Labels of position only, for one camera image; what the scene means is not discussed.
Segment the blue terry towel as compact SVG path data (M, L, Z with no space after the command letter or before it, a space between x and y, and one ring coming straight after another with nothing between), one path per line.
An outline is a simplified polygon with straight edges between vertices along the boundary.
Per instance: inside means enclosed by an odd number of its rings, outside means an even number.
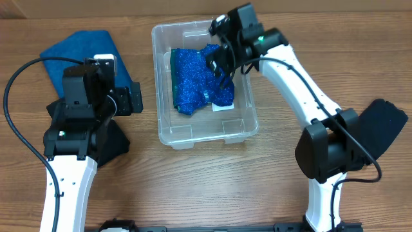
M78 31L67 37L65 40L49 47L40 53L40 57L65 57L83 61L87 57L94 57L96 54L113 54L117 58L117 76L115 77L116 87L130 87L132 79L124 65L124 62L106 30ZM62 87L62 76L65 68L71 63L55 60L43 62L57 95L64 97Z

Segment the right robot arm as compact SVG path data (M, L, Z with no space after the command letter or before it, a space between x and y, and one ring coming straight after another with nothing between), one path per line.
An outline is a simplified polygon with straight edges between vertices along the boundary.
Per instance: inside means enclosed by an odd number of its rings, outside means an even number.
M342 185L367 157L353 109L342 110L316 85L277 28L265 30L248 3L221 15L209 28L222 47L207 56L214 75L249 65L266 77L289 104L302 129L295 159L309 180L308 208L301 223L278 223L277 231L362 231L339 215Z

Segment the black cloth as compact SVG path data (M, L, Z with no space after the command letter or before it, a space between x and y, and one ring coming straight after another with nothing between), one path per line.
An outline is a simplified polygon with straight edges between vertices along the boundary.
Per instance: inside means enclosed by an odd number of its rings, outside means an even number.
M393 103L375 99L359 116L360 143L377 160L392 145L408 119Z
M113 119L71 119L64 107L63 99L47 106L51 126L44 133L43 144L48 161L58 156L81 161L91 158L100 168L129 151L130 141Z

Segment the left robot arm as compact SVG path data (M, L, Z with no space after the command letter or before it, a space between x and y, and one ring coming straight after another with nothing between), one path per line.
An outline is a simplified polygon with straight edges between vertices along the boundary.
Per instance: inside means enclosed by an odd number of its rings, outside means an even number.
M64 69L64 97L47 109L44 134L47 175L41 231L84 231L88 197L99 167L129 151L130 141L115 116L143 110L140 85L117 87L117 58L99 54Z

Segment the sparkly blue fabric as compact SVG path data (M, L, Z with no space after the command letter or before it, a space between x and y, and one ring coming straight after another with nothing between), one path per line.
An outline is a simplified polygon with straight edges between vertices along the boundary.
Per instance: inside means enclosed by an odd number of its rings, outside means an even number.
M171 51L173 106L178 113L192 115L210 103L219 107L233 105L234 83L230 75L220 70L217 77L207 66L206 56L220 48L218 44L207 44L200 50Z

